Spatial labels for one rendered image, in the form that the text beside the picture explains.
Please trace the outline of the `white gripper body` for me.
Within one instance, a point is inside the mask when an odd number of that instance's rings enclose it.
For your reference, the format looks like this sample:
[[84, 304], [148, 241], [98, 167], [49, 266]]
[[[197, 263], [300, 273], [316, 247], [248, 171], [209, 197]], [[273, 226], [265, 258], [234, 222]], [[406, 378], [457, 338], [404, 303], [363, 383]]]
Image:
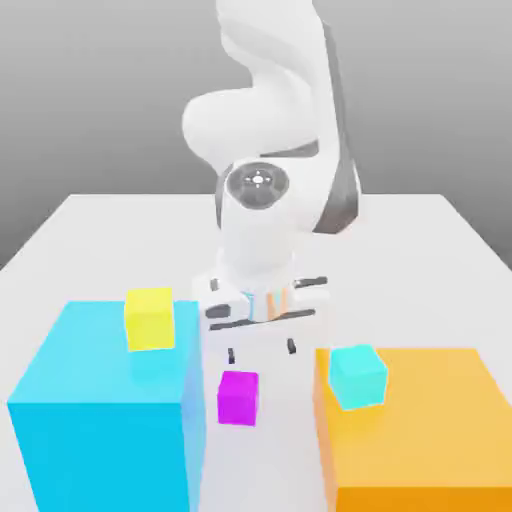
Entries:
[[203, 345], [214, 349], [282, 345], [288, 339], [311, 343], [317, 334], [325, 336], [328, 331], [328, 297], [321, 297], [316, 302], [302, 301], [297, 310], [269, 322], [221, 322], [204, 318], [201, 324]]

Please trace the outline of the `small magenta cube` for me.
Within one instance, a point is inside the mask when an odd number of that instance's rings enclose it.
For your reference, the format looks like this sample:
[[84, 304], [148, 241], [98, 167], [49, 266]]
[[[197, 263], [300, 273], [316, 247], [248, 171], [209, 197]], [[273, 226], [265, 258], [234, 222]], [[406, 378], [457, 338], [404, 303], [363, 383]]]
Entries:
[[217, 392], [218, 423], [255, 426], [258, 406], [259, 375], [224, 371]]

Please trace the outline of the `large blue box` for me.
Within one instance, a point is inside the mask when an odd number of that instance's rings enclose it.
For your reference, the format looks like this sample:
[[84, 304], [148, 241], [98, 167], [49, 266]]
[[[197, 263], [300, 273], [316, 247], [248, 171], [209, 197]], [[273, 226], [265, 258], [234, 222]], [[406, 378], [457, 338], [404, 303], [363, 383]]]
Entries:
[[172, 349], [130, 352], [122, 303], [64, 307], [8, 401], [39, 512], [198, 512], [198, 306], [174, 313]]

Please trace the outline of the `small cyan cube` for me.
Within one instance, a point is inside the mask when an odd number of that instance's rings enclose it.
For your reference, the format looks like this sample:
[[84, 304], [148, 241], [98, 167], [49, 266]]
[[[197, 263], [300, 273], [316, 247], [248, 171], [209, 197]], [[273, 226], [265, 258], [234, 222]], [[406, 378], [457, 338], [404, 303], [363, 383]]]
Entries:
[[371, 345], [331, 350], [328, 384], [343, 411], [382, 405], [387, 383], [388, 368]]

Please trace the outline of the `large orange box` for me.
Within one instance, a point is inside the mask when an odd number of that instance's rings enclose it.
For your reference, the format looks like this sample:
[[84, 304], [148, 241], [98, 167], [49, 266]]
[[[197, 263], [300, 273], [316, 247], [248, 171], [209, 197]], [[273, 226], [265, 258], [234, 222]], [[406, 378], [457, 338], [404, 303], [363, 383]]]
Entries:
[[512, 405], [474, 349], [381, 349], [383, 405], [343, 411], [315, 354], [328, 512], [512, 512]]

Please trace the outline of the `small yellow cube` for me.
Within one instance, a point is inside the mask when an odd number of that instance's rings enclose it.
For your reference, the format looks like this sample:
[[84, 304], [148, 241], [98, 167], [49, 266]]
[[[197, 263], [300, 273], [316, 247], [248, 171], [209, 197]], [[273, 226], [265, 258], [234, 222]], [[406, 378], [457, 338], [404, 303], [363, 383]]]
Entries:
[[124, 322], [130, 352], [171, 350], [175, 346], [172, 289], [129, 289]]

